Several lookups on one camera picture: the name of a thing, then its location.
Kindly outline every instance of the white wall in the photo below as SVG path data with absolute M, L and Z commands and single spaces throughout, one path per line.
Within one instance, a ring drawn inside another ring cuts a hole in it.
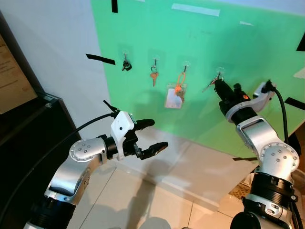
M 278 1 L 265 1 L 272 2 L 276 6 Z M 109 101 L 103 65 L 85 56 L 100 55 L 90 0 L 1 0 L 0 9 L 42 87 L 64 100 L 76 126 L 108 112 L 102 102 Z M 87 127 L 82 137 L 109 134 L 111 121 Z M 164 140 L 170 147 L 143 162 L 128 157 L 119 166 L 148 173 L 163 187 L 208 205 L 217 206 L 255 167 L 155 129 L 140 132 L 139 139 L 143 148 Z

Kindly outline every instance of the gold key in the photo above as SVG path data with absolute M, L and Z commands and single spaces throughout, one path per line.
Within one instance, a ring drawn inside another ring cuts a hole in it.
M 185 90 L 184 89 L 181 89 L 180 91 L 178 91 L 176 93 L 176 96 L 180 97 L 181 100 L 182 100 L 182 103 L 184 103 L 184 94 L 185 94 Z
M 151 78 L 153 79 L 153 86 L 156 85 L 156 79 L 159 76 L 159 73 L 151 73 Z

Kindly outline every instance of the green wall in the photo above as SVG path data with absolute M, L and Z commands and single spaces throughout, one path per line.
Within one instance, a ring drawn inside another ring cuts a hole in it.
M 91 0 L 111 103 L 137 119 L 152 118 L 156 128 L 234 156 L 253 156 L 243 147 L 219 107 L 212 88 L 202 89 L 215 77 L 240 83 L 252 96 L 262 81 L 271 79 L 283 98 L 305 102 L 304 79 L 293 74 L 304 67 L 304 52 L 296 48 L 304 34 L 305 17 L 208 0 L 118 0 L 112 13 L 110 0 Z M 173 3 L 219 9 L 219 17 L 171 9 Z M 240 24 L 245 21 L 252 24 Z M 123 52 L 132 69 L 122 72 Z M 153 58 L 159 77 L 149 77 Z M 175 83 L 187 61 L 187 91 L 181 109 L 164 108 L 167 84 Z M 275 97 L 261 112 L 283 137 L 280 105 Z M 305 119 L 304 111 L 287 105 L 288 129 Z

